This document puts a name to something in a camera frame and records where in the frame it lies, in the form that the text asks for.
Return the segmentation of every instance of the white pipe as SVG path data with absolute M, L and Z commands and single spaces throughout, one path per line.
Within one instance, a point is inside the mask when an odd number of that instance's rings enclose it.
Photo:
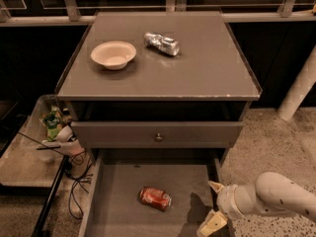
M 302 70 L 289 89 L 277 114 L 284 120 L 290 120 L 300 104 L 316 82 L 316 45 L 307 58 Z

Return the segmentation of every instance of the drawer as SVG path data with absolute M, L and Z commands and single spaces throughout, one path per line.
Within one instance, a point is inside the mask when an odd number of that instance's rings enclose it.
M 213 152 L 210 149 L 100 150 L 79 236 L 196 236 L 199 225 L 214 208 L 207 184 L 209 179 L 218 182 L 218 164 Z M 169 209 L 162 212 L 140 203 L 138 195 L 145 186 L 170 194 Z
M 242 122 L 225 121 L 74 121 L 80 143 L 88 148 L 229 148 Z

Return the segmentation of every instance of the red soda can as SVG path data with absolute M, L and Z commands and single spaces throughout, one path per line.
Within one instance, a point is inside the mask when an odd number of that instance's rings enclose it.
M 171 197 L 165 191 L 152 187 L 144 187 L 139 194 L 140 201 L 144 204 L 165 211 L 171 204 Z

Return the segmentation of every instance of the white bowl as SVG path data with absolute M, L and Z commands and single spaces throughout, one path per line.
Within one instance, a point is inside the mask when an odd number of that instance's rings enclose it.
M 124 68 L 136 56 L 135 47 L 123 41 L 110 41 L 98 45 L 91 58 L 111 70 Z

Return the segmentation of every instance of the drawer knob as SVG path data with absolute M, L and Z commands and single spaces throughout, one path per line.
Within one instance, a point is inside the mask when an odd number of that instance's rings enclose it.
M 163 137 L 161 136 L 160 133 L 157 133 L 157 134 L 156 134 L 155 140 L 156 140 L 157 142 L 161 142 L 161 141 L 163 140 Z

